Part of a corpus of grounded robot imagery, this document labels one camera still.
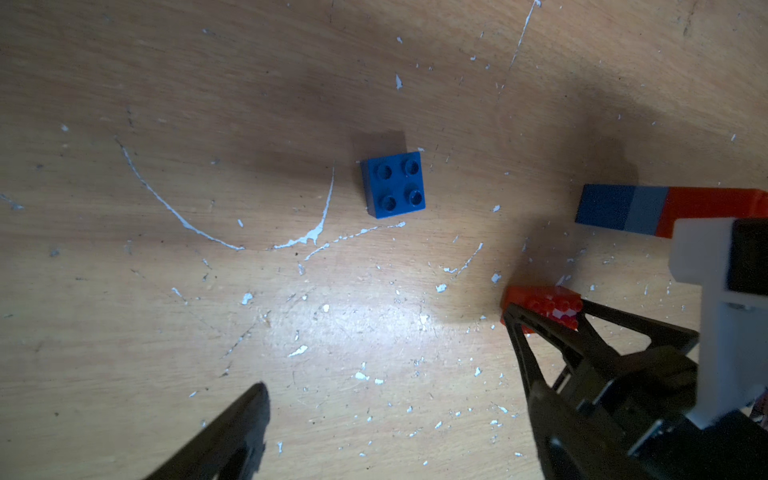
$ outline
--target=blue lego brick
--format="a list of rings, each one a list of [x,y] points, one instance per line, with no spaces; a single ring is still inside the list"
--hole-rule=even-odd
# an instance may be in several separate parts
[[[635,188],[632,185],[584,185],[576,223],[623,230]]]
[[[424,210],[422,156],[419,152],[360,162],[368,213],[376,218]]]
[[[655,235],[669,187],[635,187],[624,230]]]

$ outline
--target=paint chip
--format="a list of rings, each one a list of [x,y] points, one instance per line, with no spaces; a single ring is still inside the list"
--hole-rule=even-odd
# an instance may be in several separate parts
[[[296,356],[296,355],[301,355],[301,354],[302,354],[302,353],[304,353],[304,352],[306,351],[306,349],[308,349],[308,348],[309,348],[308,346],[306,346],[306,345],[302,345],[302,346],[300,346],[300,347],[299,347],[299,348],[296,350],[296,352],[293,352],[293,353],[289,354],[289,355],[288,355],[288,357],[292,357],[292,356]]]

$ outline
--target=red block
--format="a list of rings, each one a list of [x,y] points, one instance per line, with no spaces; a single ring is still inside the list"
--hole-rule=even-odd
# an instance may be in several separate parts
[[[656,236],[672,238],[678,218],[728,217],[768,217],[768,192],[756,188],[670,187]]]
[[[508,286],[502,300],[502,309],[506,310],[512,303],[546,316],[571,330],[578,328],[576,313],[584,308],[581,295],[564,286]],[[533,330],[523,326],[523,333],[533,333]]]

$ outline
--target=wooden table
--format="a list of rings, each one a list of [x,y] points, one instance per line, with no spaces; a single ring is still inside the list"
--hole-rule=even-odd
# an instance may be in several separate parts
[[[697,327],[668,240],[572,220],[768,187],[768,7],[536,3],[5,5],[4,476],[141,478],[264,381],[259,478],[540,478],[505,284]],[[421,148],[426,210],[369,216],[357,162]]]

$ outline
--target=lego brick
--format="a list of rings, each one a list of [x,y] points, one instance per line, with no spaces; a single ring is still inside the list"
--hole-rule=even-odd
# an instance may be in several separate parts
[[[624,230],[654,235],[668,193],[669,187],[636,187]]]
[[[381,219],[425,209],[419,152],[372,158],[360,168],[370,215]]]
[[[632,185],[584,185],[576,223],[623,230],[635,188]]]
[[[672,238],[679,218],[768,217],[768,193],[756,188],[670,187],[657,237]]]
[[[578,328],[576,314],[584,308],[581,295],[564,286],[509,286],[502,300],[502,309],[506,310],[511,303],[572,330]],[[527,326],[523,326],[523,332],[533,333]]]

